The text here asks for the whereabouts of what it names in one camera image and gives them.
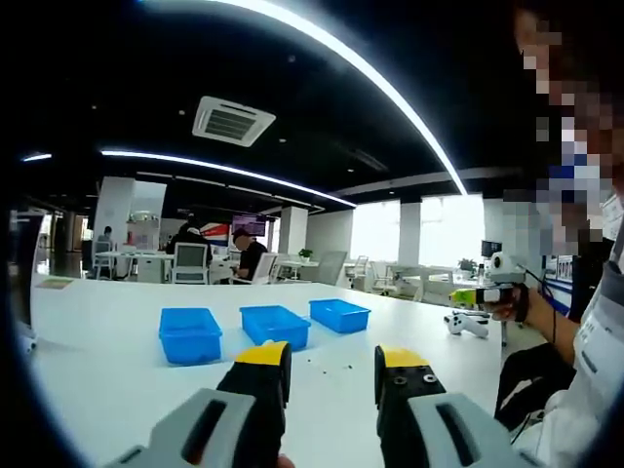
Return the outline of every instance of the ceiling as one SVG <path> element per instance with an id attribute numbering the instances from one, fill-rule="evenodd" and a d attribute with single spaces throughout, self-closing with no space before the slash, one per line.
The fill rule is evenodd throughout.
<path id="1" fill-rule="evenodd" d="M 104 175 L 159 182 L 182 176 L 225 186 L 170 178 L 167 213 L 193 206 L 258 213 L 294 203 L 275 195 L 312 210 L 347 208 L 214 169 L 105 158 L 104 148 L 207 161 L 324 193 L 444 171 L 396 105 L 325 46 L 236 7 L 196 1 L 190 2 L 193 9 L 162 13 L 147 8 L 150 3 L 83 2 L 23 12 L 29 37 L 16 57 L 11 156 L 53 155 L 20 168 L 25 193 L 88 212 Z M 530 167 L 537 160 L 535 115 L 542 102 L 523 73 L 503 7 L 394 0 L 289 5 L 373 64 L 419 113 L 457 169 Z M 199 138 L 191 131 L 203 96 L 277 119 L 249 148 Z M 466 185 L 491 191 L 517 181 L 484 177 Z M 413 199 L 456 188 L 440 182 L 392 191 L 343 198 Z"/>

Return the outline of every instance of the ceiling vent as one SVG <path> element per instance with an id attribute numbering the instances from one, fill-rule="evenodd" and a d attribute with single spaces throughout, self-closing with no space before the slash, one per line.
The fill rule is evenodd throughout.
<path id="1" fill-rule="evenodd" d="M 195 116 L 193 135 L 249 147 L 274 120 L 275 116 L 268 112 L 204 96 Z"/>

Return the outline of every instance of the floor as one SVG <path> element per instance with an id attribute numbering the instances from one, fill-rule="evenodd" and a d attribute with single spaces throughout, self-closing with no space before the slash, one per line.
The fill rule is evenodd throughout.
<path id="1" fill-rule="evenodd" d="M 35 271 L 41 275 L 87 278 L 91 265 L 82 259 L 81 252 L 55 252 L 39 249 L 35 258 Z"/>

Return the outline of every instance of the computer monitor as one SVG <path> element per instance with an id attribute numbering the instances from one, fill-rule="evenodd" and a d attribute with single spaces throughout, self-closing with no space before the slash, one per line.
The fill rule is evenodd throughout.
<path id="1" fill-rule="evenodd" d="M 263 237 L 266 230 L 266 219 L 252 214 L 236 214 L 232 220 L 232 232 L 241 227 L 252 236 Z"/>
<path id="2" fill-rule="evenodd" d="M 497 252 L 502 252 L 503 245 L 500 242 L 481 241 L 481 256 L 491 258 Z"/>

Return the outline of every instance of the white wall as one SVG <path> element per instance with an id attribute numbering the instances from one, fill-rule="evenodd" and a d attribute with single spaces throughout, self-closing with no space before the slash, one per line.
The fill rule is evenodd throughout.
<path id="1" fill-rule="evenodd" d="M 298 254 L 305 247 L 308 211 L 298 207 L 282 210 L 280 224 L 280 254 Z"/>
<path id="2" fill-rule="evenodd" d="M 184 219 L 174 219 L 171 217 L 163 217 L 160 220 L 160 243 L 167 242 L 169 236 L 174 236 L 179 231 L 179 228 L 186 221 Z"/>
<path id="3" fill-rule="evenodd" d="M 351 252 L 353 210 L 314 214 L 308 217 L 305 248 L 313 251 L 314 258 L 326 252 Z"/>
<path id="4" fill-rule="evenodd" d="M 150 212 L 160 218 L 166 191 L 165 183 L 135 181 L 131 213 Z"/>
<path id="5" fill-rule="evenodd" d="M 502 242 L 503 252 L 538 277 L 542 274 L 540 216 L 535 204 L 484 200 L 486 239 Z"/>
<path id="6" fill-rule="evenodd" d="M 399 264 L 418 264 L 420 246 L 420 204 L 401 204 L 401 234 L 399 237 Z"/>
<path id="7" fill-rule="evenodd" d="M 126 242 L 128 216 L 135 193 L 135 180 L 126 177 L 105 177 L 97 199 L 94 240 L 104 233 L 104 227 L 113 230 L 112 241 L 117 246 Z"/>
<path id="8" fill-rule="evenodd" d="M 486 238 L 484 240 L 492 242 L 503 242 L 504 224 L 502 199 L 484 199 L 484 222 L 486 224 Z"/>

